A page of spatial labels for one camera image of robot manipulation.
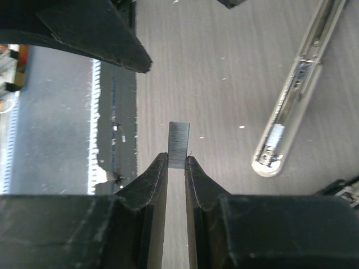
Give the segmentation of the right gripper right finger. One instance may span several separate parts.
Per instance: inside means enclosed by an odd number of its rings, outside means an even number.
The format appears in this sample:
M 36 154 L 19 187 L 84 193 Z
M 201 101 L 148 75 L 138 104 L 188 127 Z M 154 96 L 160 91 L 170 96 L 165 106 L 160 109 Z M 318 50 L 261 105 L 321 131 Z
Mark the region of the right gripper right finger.
M 358 211 L 347 199 L 232 194 L 185 161 L 191 268 L 357 268 Z

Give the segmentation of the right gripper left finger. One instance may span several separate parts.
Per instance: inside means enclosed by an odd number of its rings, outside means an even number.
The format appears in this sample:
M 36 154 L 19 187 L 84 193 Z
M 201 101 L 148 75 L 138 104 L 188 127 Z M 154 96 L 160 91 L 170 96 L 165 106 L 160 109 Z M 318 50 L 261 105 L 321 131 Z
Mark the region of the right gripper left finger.
M 2 195 L 2 268 L 161 268 L 168 155 L 111 195 Z

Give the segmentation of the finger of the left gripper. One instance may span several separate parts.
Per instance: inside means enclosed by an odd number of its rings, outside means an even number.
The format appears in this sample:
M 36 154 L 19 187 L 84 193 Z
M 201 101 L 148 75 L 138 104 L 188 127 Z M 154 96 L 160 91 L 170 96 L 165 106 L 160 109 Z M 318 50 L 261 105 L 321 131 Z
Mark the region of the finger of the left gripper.
M 134 1 L 1 1 L 1 43 L 62 50 L 137 73 L 152 65 L 135 34 Z
M 246 0 L 218 0 L 218 2 L 221 3 L 222 5 L 224 5 L 226 8 L 237 7 L 245 1 Z

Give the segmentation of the grey staple strip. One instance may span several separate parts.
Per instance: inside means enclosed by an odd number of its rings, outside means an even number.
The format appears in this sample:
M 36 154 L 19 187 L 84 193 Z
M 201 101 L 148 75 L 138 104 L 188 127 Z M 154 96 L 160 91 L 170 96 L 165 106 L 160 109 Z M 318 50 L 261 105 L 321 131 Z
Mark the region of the grey staple strip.
M 189 141 L 190 124 L 169 122 L 168 133 L 168 167 L 185 169 Z
M 285 126 L 282 124 L 274 124 L 266 141 L 266 145 L 272 148 L 277 148 L 280 139 L 282 138 Z

